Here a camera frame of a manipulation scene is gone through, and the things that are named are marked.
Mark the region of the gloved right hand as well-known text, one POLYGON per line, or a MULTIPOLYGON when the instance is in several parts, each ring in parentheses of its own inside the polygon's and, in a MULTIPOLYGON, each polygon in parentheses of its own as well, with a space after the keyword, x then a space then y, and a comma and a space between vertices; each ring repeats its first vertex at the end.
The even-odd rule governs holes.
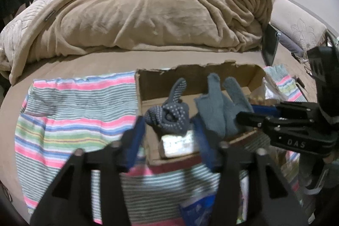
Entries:
POLYGON ((317 194, 322 188, 338 185, 338 151, 328 157, 300 154, 298 180, 306 194, 317 194))

